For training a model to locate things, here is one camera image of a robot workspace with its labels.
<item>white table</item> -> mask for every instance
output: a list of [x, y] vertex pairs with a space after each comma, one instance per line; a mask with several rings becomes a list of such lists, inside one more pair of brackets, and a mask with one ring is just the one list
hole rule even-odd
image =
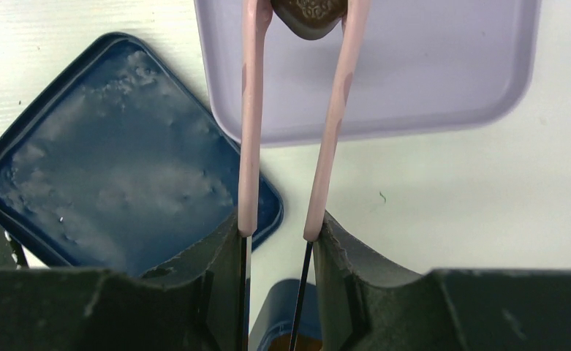
[[[0, 135], [108, 31], [144, 39], [207, 104], [192, 0], [0, 0]], [[262, 150], [286, 214], [253, 254], [252, 322], [276, 282], [300, 275], [317, 152]], [[481, 129], [340, 144], [328, 210], [421, 273], [571, 268], [571, 0], [544, 0], [532, 85], [510, 115]]]

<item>blue plastic container lid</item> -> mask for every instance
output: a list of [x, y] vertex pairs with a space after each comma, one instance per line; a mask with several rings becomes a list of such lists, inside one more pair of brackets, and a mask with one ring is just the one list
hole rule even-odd
[[[100, 37], [0, 138], [0, 224], [47, 265], [138, 276], [238, 198], [239, 148], [140, 40]], [[260, 182], [257, 246], [280, 224]]]

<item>pink tongs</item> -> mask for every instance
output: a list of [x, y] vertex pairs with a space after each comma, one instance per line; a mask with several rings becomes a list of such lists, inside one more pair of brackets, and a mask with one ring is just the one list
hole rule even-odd
[[[333, 81], [332, 94], [328, 105], [326, 125], [319, 148], [319, 157], [311, 199], [306, 217], [303, 237], [308, 241], [305, 263], [300, 280], [300, 291], [296, 306], [295, 321], [292, 327], [290, 350], [294, 350], [298, 323], [304, 297], [304, 287], [309, 271], [313, 242], [317, 240], [322, 229], [330, 174], [341, 121], [352, 84], [352, 76], [358, 61], [360, 46], [366, 27], [371, 0], [348, 0], [347, 16], [342, 18], [344, 40], [339, 54], [339, 61]], [[265, 35], [273, 16], [270, 0], [243, 0], [243, 68], [242, 68], [242, 145], [240, 163], [240, 183], [238, 188], [238, 229], [245, 240], [244, 260], [246, 266], [246, 284], [250, 284], [250, 238], [257, 229], [257, 206], [260, 175], [260, 139], [262, 125], [263, 98], [263, 56]], [[248, 308], [246, 296], [244, 308]], [[248, 335], [248, 318], [246, 319], [246, 335]]]

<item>lavender tray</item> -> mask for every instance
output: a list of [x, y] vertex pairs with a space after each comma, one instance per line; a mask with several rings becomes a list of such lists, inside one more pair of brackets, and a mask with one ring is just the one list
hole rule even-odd
[[[212, 111], [241, 138], [242, 0], [195, 0]], [[360, 139], [477, 127], [526, 91], [540, 0], [375, 0], [341, 134]], [[262, 144], [321, 138], [341, 27], [308, 42], [274, 16]]]

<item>tray rim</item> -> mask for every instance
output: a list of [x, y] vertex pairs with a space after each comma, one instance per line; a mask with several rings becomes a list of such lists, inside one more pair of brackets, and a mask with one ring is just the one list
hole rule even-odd
[[[199, 99], [180, 81], [180, 79], [171, 71], [155, 52], [141, 39], [121, 31], [112, 31], [97, 37], [85, 50], [83, 50], [72, 62], [64, 68], [61, 73], [49, 83], [41, 93], [39, 93], [33, 101], [25, 108], [25, 110], [10, 124], [6, 131], [0, 137], [0, 160], [11, 152], [16, 145], [22, 140], [27, 133], [39, 122], [42, 115], [56, 104], [58, 99], [64, 95], [72, 84], [79, 79], [82, 74], [94, 64], [97, 59], [102, 56], [108, 48], [119, 42], [131, 42], [141, 48], [152, 60], [154, 60], [178, 88], [185, 93], [203, 112], [210, 116], [209, 123], [218, 126], [213, 114], [199, 101]], [[232, 140], [218, 126], [219, 132], [224, 139], [231, 145], [234, 151], [239, 154], [240, 146]], [[280, 226], [284, 218], [284, 202], [281, 194], [276, 190], [274, 185], [260, 173], [260, 179], [263, 180], [267, 188], [274, 194], [279, 204], [279, 210], [273, 222], [263, 231], [256, 232], [252, 238], [252, 249], [255, 250], [259, 245], [268, 239]], [[19, 244], [26, 247], [38, 259], [48, 266], [80, 266], [79, 262], [74, 261], [71, 257], [65, 257], [59, 251], [51, 247], [37, 230], [32, 230], [28, 225], [21, 223], [12, 216], [11, 209], [4, 209], [4, 204], [0, 201], [0, 225], [12, 236]]]
[[[221, 110], [218, 104], [218, 102], [215, 100], [215, 98], [213, 97], [213, 90], [216, 89], [214, 88], [214, 86], [216, 85], [214, 83], [214, 73], [212, 72], [213, 70], [210, 68], [211, 64], [210, 60], [208, 59], [208, 53], [210, 53], [210, 50], [208, 48], [208, 44], [205, 43], [205, 32], [206, 32], [206, 27], [207, 24], [205, 22], [207, 22], [205, 20], [205, 15], [202, 15], [204, 12], [204, 10], [202, 10], [203, 6], [202, 6], [202, 1], [205, 2], [205, 0], [194, 0], [194, 8], [195, 8], [195, 14], [197, 17], [197, 27], [198, 27], [198, 31], [199, 31], [199, 38], [200, 38], [200, 45], [201, 45], [201, 51], [202, 51], [202, 58], [203, 58], [203, 69], [204, 69], [204, 73], [205, 73], [205, 80], [206, 80], [206, 84], [208, 87], [208, 100], [210, 102], [210, 107], [212, 109], [212, 113], [214, 116], [214, 119], [216, 120], [216, 123], [219, 125], [219, 128], [232, 140], [234, 140], [236, 143], [240, 143], [241, 142], [241, 135], [238, 135], [237, 132], [235, 130], [232, 130], [230, 128], [229, 125], [227, 125], [226, 123], [223, 122], [223, 118], [220, 117], [220, 113], [219, 111]], [[431, 133], [440, 133], [440, 132], [457, 132], [457, 131], [467, 131], [467, 130], [473, 130], [473, 129], [479, 129], [479, 128], [483, 128], [483, 127], [487, 127], [491, 124], [496, 123], [497, 121], [503, 119], [505, 116], [507, 116], [508, 114], [510, 114], [512, 111], [514, 111], [514, 109], [517, 108], [517, 106], [520, 105], [520, 103], [523, 101], [524, 97], [526, 96], [526, 94], [529, 92], [529, 89], [531, 88], [531, 83], [532, 83], [532, 76], [533, 76], [533, 71], [534, 71], [534, 63], [535, 63], [535, 56], [537, 53], [537, 40], [538, 40], [538, 34], [539, 34], [539, 27], [540, 27], [540, 18], [541, 18], [541, 3], [542, 0], [519, 0], [521, 2], [521, 6], [525, 7], [532, 7], [532, 13], [533, 13], [533, 22], [532, 22], [532, 28], [534, 29], [532, 31], [532, 35], [529, 36], [529, 40], [530, 40], [530, 45], [526, 48], [524, 48], [525, 50], [528, 51], [529, 53], [529, 64], [528, 64], [528, 70], [526, 71], [526, 77], [523, 80], [518, 80], [518, 82], [514, 83], [513, 85], [517, 86], [517, 88], [519, 88], [520, 93], [516, 94], [511, 100], [508, 99], [500, 99], [500, 102], [504, 102], [503, 103], [499, 103], [497, 104], [499, 106], [499, 111], [501, 111], [500, 113], [498, 113], [496, 116], [492, 116], [490, 118], [487, 118], [484, 121], [467, 121], [467, 122], [462, 122], [459, 123], [457, 125], [450, 125], [450, 124], [446, 124], [446, 125], [442, 125], [440, 127], [435, 126], [435, 127], [421, 127], [418, 129], [410, 129], [410, 130], [382, 130], [382, 131], [378, 131], [376, 129], [370, 129], [366, 132], [353, 132], [351, 134], [343, 134], [341, 133], [341, 135], [339, 135], [339, 140], [340, 141], [351, 141], [351, 140], [374, 140], [374, 139], [380, 139], [380, 138], [389, 138], [389, 137], [400, 137], [400, 136], [407, 136], [407, 135], [426, 135], [426, 134], [431, 134]], [[510, 94], [509, 89], [507, 89], [504, 92], [504, 95], [506, 94]], [[296, 137], [293, 139], [289, 139], [289, 140], [266, 140], [265, 138], [262, 138], [261, 140], [261, 146], [265, 147], [265, 148], [280, 148], [280, 147], [287, 147], [287, 146], [308, 146], [308, 145], [316, 145], [319, 144], [321, 141], [321, 137], [307, 137], [307, 136], [300, 136], [300, 137]]]

